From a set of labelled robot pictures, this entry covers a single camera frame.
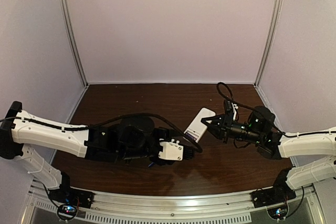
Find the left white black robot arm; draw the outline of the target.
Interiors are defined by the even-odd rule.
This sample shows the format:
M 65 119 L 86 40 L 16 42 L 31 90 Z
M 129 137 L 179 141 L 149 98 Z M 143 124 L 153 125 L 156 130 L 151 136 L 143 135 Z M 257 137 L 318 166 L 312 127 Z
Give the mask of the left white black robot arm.
M 71 191 L 69 176 L 46 162 L 33 145 L 92 161 L 149 158 L 160 165 L 179 161 L 184 151 L 171 130 L 155 127 L 147 114 L 126 115 L 92 126 L 71 125 L 37 118 L 15 101 L 1 120 L 1 157 L 21 162 L 50 191 Z

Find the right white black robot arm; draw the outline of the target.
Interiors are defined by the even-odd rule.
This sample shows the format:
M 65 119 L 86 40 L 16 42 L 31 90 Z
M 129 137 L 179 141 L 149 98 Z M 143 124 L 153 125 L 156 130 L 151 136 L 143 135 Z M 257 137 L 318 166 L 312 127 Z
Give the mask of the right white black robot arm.
M 232 109 L 226 109 L 224 114 L 202 118 L 201 122 L 214 137 L 223 142 L 232 138 L 254 144 L 257 152 L 266 159 L 322 156 L 310 164 L 282 170 L 274 187 L 296 190 L 335 177 L 335 128 L 288 134 L 274 132 L 274 120 L 275 115 L 268 108 L 257 106 L 246 123 L 234 121 Z

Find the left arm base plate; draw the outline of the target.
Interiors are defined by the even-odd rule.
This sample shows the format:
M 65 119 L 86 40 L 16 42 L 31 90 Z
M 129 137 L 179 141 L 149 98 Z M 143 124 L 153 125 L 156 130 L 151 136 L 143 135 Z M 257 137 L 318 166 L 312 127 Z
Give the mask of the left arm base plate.
M 57 201 L 59 203 L 90 209 L 93 202 L 94 193 L 91 191 L 74 189 L 70 187 L 66 189 L 59 188 L 50 190 L 49 197 L 51 200 Z

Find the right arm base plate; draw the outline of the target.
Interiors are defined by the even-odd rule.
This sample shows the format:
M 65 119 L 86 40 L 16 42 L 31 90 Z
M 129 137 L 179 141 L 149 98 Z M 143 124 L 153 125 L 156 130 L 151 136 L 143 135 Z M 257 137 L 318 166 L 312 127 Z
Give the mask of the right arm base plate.
M 293 190 L 283 187 L 258 189 L 251 192 L 250 195 L 255 208 L 275 205 L 296 198 L 296 193 Z

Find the white remote control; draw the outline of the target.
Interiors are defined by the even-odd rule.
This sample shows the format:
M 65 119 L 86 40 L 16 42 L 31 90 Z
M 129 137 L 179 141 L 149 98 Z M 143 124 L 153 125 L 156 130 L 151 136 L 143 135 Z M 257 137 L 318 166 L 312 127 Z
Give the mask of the white remote control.
M 216 113 L 208 108 L 201 108 L 197 115 L 194 117 L 192 122 L 189 124 L 189 126 L 184 131 L 184 134 L 192 135 L 196 138 L 196 143 L 200 141 L 202 136 L 207 130 L 207 126 L 204 125 L 201 122 L 202 118 L 209 117 L 209 116 L 215 116 Z

